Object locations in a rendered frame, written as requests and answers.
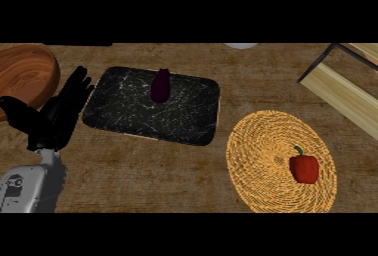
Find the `pale wood tiered shelf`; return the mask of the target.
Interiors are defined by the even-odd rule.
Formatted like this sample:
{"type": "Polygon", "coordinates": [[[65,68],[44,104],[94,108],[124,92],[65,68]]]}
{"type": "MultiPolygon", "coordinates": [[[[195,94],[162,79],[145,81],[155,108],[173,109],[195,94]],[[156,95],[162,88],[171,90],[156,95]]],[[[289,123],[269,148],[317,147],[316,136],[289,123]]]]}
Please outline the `pale wood tiered shelf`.
{"type": "Polygon", "coordinates": [[[378,43],[351,43],[357,54],[341,43],[331,43],[297,82],[334,107],[359,128],[378,140],[378,99],[322,61],[338,48],[378,71],[378,43]]]}

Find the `red bell pepper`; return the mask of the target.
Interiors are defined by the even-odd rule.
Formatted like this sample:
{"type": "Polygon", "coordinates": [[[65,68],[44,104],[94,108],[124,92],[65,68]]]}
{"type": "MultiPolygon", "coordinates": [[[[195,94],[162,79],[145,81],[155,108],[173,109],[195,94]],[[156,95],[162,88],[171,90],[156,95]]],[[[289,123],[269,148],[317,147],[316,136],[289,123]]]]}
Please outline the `red bell pepper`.
{"type": "Polygon", "coordinates": [[[319,162],[314,156],[305,155],[300,146],[294,147],[297,155],[289,158],[289,171],[294,180],[303,184],[314,184],[319,178],[319,162]]]}

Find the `black marble cutting board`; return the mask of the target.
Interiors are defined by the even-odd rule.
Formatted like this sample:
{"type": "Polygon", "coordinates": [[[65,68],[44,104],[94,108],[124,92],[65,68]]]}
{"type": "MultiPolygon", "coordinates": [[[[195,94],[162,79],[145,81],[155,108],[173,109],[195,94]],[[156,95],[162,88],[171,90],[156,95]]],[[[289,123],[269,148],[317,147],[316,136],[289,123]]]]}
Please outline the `black marble cutting board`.
{"type": "Polygon", "coordinates": [[[97,82],[83,123],[96,129],[205,146],[215,134],[220,87],[214,80],[170,74],[170,97],[150,99],[155,70],[111,67],[97,82]]]}

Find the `dark purple eggplant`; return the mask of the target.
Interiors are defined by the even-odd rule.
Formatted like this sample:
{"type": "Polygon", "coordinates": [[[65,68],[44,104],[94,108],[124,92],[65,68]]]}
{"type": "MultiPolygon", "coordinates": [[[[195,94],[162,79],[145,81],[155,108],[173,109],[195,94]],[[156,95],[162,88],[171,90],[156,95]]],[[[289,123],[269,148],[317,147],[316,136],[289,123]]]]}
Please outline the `dark purple eggplant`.
{"type": "Polygon", "coordinates": [[[159,69],[150,84],[150,100],[164,103],[170,97],[170,71],[159,69]]]}

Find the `round woven wicker placemat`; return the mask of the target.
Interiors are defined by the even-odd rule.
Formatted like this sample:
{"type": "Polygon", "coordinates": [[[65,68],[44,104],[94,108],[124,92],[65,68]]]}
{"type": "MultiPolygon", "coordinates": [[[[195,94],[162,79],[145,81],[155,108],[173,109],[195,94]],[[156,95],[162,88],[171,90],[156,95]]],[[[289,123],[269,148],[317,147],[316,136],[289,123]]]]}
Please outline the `round woven wicker placemat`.
{"type": "Polygon", "coordinates": [[[227,139],[227,170],[236,192],[257,213],[325,213],[336,196],[336,169],[317,133],[292,115],[264,110],[238,122],[227,139]],[[289,159],[316,158],[319,178],[295,181],[289,159]]]}

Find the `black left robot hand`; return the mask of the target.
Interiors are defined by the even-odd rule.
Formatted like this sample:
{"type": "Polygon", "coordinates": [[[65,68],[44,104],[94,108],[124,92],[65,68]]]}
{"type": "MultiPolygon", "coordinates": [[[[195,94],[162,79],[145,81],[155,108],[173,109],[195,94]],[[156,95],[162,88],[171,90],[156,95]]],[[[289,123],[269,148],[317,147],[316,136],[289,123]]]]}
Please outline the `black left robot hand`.
{"type": "Polygon", "coordinates": [[[68,144],[88,96],[94,89],[87,69],[78,66],[62,90],[35,110],[12,96],[0,97],[0,108],[9,125],[28,135],[29,151],[53,149],[59,151],[68,144]]]}

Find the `brown wooden bowl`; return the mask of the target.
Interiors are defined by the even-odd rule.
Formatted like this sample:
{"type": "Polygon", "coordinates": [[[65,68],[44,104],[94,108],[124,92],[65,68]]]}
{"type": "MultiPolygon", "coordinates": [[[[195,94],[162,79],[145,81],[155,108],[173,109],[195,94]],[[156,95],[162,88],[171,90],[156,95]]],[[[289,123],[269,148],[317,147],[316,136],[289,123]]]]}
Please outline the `brown wooden bowl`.
{"type": "Polygon", "coordinates": [[[0,96],[12,96],[38,109],[54,94],[59,79],[59,63],[46,47],[25,44],[0,50],[0,96]]]}

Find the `white round object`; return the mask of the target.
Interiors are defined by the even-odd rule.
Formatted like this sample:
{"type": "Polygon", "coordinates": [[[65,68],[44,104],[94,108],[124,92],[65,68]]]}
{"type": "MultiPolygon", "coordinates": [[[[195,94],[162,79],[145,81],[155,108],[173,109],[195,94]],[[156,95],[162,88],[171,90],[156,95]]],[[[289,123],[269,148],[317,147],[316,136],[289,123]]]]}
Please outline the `white round object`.
{"type": "Polygon", "coordinates": [[[257,46],[257,43],[224,43],[233,49],[245,50],[257,46]]]}

